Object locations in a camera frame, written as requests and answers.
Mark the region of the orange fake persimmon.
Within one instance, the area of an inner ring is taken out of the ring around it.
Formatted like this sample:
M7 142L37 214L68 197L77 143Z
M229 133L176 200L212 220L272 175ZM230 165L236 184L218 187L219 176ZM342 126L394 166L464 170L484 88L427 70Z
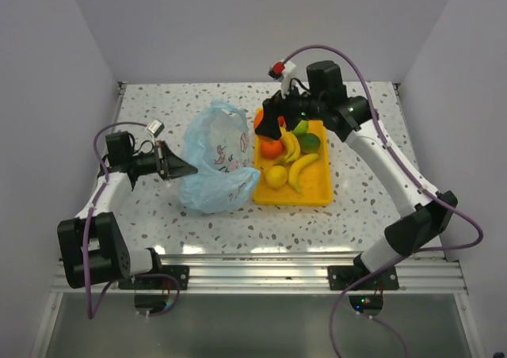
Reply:
M264 111L262 109L259 109L256 113L256 116L253 121L253 128L257 129L260 123L262 122L264 116Z

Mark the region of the orange fake mandarin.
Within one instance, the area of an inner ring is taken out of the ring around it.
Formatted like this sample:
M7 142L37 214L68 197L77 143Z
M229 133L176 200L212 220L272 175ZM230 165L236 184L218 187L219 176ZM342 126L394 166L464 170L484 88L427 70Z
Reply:
M280 140L261 141L260 151L264 158L276 159L283 153L284 147Z

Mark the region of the light green fake apple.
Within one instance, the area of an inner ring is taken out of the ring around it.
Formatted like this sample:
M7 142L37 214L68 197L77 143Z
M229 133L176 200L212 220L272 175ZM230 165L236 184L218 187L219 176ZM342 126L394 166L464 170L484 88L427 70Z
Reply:
M308 133L309 121L301 120L298 125L292 130L292 134L296 136L305 135Z

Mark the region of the dark green fake lime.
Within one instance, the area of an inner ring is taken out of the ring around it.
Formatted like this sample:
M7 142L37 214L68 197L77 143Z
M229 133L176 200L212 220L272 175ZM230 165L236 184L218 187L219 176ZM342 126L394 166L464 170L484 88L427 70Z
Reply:
M300 145L300 150L304 154L318 153L322 143L321 139L316 134L310 132L300 135L298 137L298 141Z

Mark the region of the light blue plastic bag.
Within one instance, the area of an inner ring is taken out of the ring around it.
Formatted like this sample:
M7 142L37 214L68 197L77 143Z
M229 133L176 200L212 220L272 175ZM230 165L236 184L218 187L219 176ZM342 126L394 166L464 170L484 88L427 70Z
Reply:
M181 203L203 214L234 211L253 194L261 173L251 160L246 113L214 100L188 126L182 158L198 169L179 185Z

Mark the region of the yellow fake pear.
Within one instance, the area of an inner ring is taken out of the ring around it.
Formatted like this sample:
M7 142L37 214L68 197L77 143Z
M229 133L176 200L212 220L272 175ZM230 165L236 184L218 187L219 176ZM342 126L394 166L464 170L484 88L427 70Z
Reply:
M271 189L280 189L288 181L288 171L284 166L263 168L262 173L264 174L266 184Z

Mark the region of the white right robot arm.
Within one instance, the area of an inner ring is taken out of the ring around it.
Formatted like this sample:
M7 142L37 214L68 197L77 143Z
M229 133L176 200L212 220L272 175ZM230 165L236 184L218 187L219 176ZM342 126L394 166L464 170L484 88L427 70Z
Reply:
M307 66L309 90L303 93L293 85L292 62L275 63L269 76L280 81L281 86L263 101L263 117L254 128L256 135L279 139L280 118L290 130L302 120L320 120L360 156L395 204L399 220L353 262L356 285L372 288L381 279L381 267L410 256L446 229L457 199L452 192L441 192L420 175L392 142L366 97L347 94L341 69L335 62L324 60Z

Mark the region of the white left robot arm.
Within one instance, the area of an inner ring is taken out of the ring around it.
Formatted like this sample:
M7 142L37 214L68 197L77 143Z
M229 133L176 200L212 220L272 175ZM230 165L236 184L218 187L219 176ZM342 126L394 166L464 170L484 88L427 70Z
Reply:
M131 250L120 230L118 216L140 177L157 174L164 181L193 175L198 169L179 158L162 141L151 152L136 152L133 135L116 132L106 138L109 165L100 171L97 187L87 205L57 226L67 283L71 288L102 284L136 276L146 288L159 287L165 278L153 248Z

